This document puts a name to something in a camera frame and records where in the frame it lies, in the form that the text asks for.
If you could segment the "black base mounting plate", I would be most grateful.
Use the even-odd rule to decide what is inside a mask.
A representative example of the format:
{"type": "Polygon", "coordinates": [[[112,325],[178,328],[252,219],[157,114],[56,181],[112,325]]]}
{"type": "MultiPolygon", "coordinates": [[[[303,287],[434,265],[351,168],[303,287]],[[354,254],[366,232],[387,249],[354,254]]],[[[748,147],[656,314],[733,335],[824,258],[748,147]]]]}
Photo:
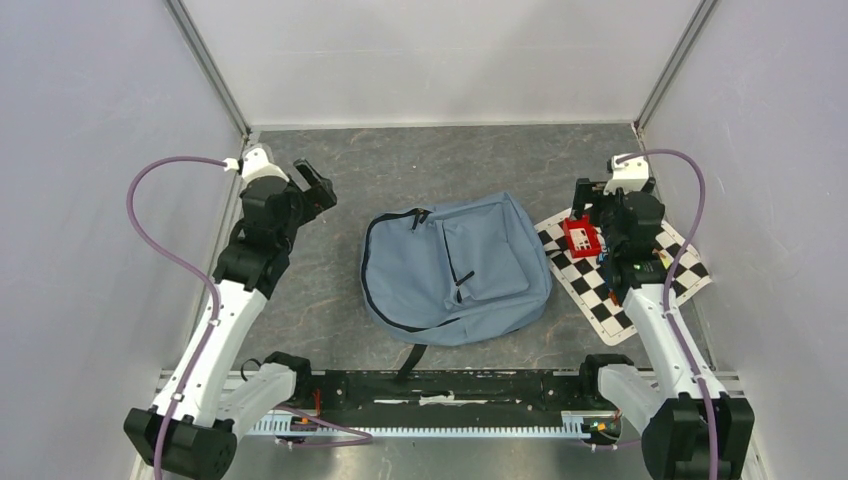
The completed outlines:
{"type": "Polygon", "coordinates": [[[320,417],[349,427],[548,427],[564,411],[595,408],[573,372],[327,370],[308,383],[320,417]]]}

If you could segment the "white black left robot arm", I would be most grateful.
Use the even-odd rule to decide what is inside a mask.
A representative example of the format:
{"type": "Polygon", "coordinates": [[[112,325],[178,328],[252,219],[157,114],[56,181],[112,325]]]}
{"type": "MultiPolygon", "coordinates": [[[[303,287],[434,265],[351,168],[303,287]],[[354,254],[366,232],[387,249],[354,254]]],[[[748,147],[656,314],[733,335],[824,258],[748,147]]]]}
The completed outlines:
{"type": "Polygon", "coordinates": [[[297,231],[334,207],[330,179],[305,159],[294,166],[307,181],[301,189],[262,152],[241,159],[201,158],[233,171],[245,185],[240,193],[242,217],[230,233],[211,275],[158,244],[141,226],[134,208],[141,180],[154,169],[178,163],[157,160],[132,180],[126,210],[139,236],[165,258],[201,280],[208,300],[200,322],[165,387],[145,408],[133,408],[124,431],[141,459],[161,479],[167,473],[189,479],[220,479],[229,470],[239,441],[276,405],[306,405],[314,394],[309,363],[276,352],[262,362],[253,378],[229,395],[224,384],[246,334],[263,311],[290,265],[297,231]]]}

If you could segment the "orange green toy blocks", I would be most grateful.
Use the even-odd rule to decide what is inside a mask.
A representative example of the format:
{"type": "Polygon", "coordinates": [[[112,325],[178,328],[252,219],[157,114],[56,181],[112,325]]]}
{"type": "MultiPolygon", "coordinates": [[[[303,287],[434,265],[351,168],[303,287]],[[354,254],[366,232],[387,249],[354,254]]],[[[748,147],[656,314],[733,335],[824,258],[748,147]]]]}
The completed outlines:
{"type": "Polygon", "coordinates": [[[673,263],[672,255],[669,255],[665,250],[661,249],[654,249],[653,253],[661,261],[665,270],[669,270],[671,268],[671,265],[673,263]]]}

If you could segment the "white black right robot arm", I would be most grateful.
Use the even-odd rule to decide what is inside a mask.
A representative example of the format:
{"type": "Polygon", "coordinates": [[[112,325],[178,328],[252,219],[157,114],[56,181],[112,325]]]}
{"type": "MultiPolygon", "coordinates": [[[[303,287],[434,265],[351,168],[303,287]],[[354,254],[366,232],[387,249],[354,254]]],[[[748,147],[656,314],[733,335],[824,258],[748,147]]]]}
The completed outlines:
{"type": "Polygon", "coordinates": [[[591,408],[614,404],[639,433],[641,452],[654,479],[739,479],[755,415],[743,397],[731,396],[700,354],[667,280],[657,236],[664,205],[652,194],[580,178],[573,218],[599,229],[605,250],[605,287],[636,327],[657,384],[651,386],[624,359],[587,359],[577,382],[591,408]]]}

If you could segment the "red toy block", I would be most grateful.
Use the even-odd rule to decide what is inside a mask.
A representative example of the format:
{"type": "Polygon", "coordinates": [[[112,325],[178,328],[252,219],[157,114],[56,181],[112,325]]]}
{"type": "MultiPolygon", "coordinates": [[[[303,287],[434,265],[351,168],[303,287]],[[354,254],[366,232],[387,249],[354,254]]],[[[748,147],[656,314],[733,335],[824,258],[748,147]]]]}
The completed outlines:
{"type": "Polygon", "coordinates": [[[595,258],[601,254],[600,237],[588,214],[580,218],[566,217],[562,228],[568,252],[573,259],[595,258]]]}

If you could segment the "blue fabric backpack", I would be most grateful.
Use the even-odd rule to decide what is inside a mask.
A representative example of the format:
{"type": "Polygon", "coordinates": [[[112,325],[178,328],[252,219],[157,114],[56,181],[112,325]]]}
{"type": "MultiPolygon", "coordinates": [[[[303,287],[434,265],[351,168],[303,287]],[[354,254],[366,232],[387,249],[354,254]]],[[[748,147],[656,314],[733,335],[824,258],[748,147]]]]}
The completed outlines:
{"type": "Polygon", "coordinates": [[[533,222],[509,193],[386,212],[368,225],[359,277],[373,321],[412,350],[507,335],[538,320],[552,291],[533,222]]]}

